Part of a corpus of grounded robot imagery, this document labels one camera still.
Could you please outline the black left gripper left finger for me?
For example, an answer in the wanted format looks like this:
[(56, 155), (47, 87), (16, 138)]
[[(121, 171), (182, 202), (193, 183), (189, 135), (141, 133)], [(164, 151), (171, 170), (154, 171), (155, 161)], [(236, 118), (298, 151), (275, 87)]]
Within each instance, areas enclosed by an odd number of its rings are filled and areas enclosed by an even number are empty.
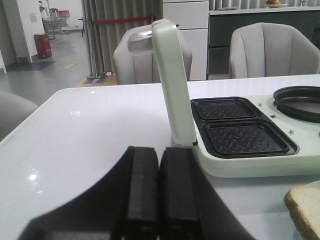
[(128, 147), (111, 170), (68, 203), (29, 222), (24, 240), (155, 240), (158, 158)]

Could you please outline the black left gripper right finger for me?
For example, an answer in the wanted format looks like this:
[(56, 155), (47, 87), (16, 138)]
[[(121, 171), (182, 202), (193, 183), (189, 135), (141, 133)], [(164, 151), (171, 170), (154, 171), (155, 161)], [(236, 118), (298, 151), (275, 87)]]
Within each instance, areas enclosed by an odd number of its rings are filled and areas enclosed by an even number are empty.
[(159, 169), (160, 239), (251, 240), (223, 203), (191, 149), (168, 147)]

